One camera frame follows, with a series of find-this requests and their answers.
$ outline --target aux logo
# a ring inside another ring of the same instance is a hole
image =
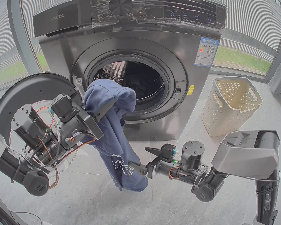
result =
[[[54,16],[54,17],[52,18],[52,20],[62,18],[63,16],[64,16],[64,14],[60,14],[60,15],[58,15],[58,16]]]

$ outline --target washing machine door opening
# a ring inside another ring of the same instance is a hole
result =
[[[162,76],[151,66],[137,61],[118,61],[89,74],[89,83],[98,79],[110,79],[136,92],[136,110],[147,110],[159,103],[165,93]]]

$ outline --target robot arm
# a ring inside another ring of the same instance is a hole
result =
[[[54,114],[60,119],[59,123],[55,122],[57,135],[30,104],[22,106],[11,121],[11,129],[26,143],[22,149],[24,155],[12,151],[0,138],[0,171],[10,177],[11,182],[22,184],[32,195],[44,195],[49,189],[47,168],[57,165],[77,149],[77,143],[85,135],[100,139],[103,133],[97,122],[114,103],[110,102],[89,115],[67,95],[58,95],[49,108],[53,120]],[[228,134],[216,152],[209,173],[209,166],[201,163],[205,148],[199,141],[183,145],[180,161],[174,160],[176,146],[165,144],[161,149],[145,148],[157,156],[147,165],[134,162],[129,164],[151,179],[159,173],[169,179],[191,184],[191,192],[203,202],[209,202],[217,195],[229,174],[251,177],[256,180],[258,199],[254,225],[268,225],[273,224],[277,214],[279,144],[276,131],[239,131]]]
[[[115,102],[103,105],[89,115],[67,95],[58,95],[49,111],[60,119],[57,135],[38,116],[30,104],[18,109],[11,121],[11,129],[26,143],[22,154],[13,151],[0,135],[0,171],[22,184],[34,196],[42,196],[49,189],[48,167],[60,163],[66,154],[76,149],[86,135],[95,139],[103,136],[97,122]]]
[[[274,223],[278,184],[278,147],[276,131],[238,131],[230,133],[220,144],[212,167],[201,163],[204,144],[190,141],[183,145],[181,160],[174,160],[176,146],[165,144],[161,149],[145,148],[157,158],[145,165],[129,164],[140,174],[153,178],[163,174],[192,184],[191,192],[203,202],[217,195],[228,175],[251,177],[256,181],[257,216],[254,225]]]

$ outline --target laundry basket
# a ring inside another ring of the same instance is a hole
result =
[[[216,78],[201,117],[209,135],[216,137],[237,131],[261,104],[249,79]]]

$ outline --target navy blue t-shirt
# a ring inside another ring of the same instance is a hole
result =
[[[140,192],[147,187],[148,180],[128,165],[128,161],[140,163],[140,159],[124,135],[125,121],[122,118],[126,111],[133,112],[135,110],[135,92],[112,80],[96,80],[90,84],[85,93],[85,109],[88,113],[93,113],[104,103],[116,99],[117,102],[98,122],[104,136],[91,145],[99,151],[116,187],[120,190],[125,188]],[[90,137],[86,137],[83,142],[90,139]]]

